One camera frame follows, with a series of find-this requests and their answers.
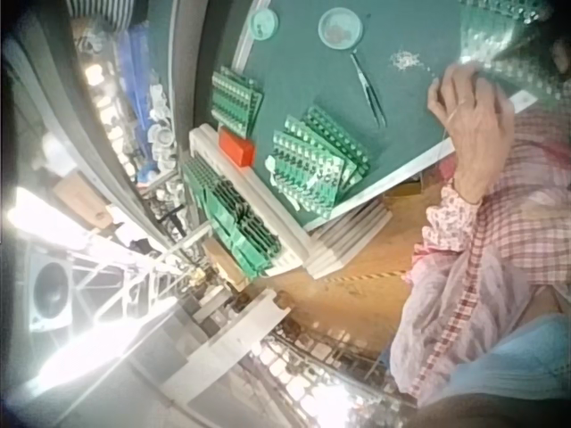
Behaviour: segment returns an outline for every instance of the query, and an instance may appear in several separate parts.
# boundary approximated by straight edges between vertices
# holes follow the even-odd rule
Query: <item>hand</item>
[[[428,88],[428,110],[443,124],[456,149],[454,187],[478,203],[496,182],[514,140],[514,106],[499,86],[485,78],[474,85],[474,65],[451,65],[442,85]]]

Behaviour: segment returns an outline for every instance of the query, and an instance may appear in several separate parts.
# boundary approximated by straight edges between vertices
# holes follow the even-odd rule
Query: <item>person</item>
[[[391,373],[420,407],[469,394],[568,399],[568,94],[556,110],[537,103],[515,116],[498,85],[453,64],[428,89],[428,109],[457,166],[426,212]]]

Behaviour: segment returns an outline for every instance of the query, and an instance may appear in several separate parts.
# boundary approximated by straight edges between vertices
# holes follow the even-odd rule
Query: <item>tweezers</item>
[[[360,85],[363,87],[363,92],[367,97],[368,107],[373,112],[373,117],[375,118],[377,126],[380,128],[381,122],[383,122],[383,126],[386,128],[385,112],[383,111],[383,107],[381,107],[381,103],[378,101],[375,89],[373,89],[370,81],[368,80],[367,75],[360,66],[356,53],[357,53],[356,49],[353,52],[351,52],[351,59],[353,60],[353,64],[355,65],[355,69],[357,70],[357,76],[359,76]]]

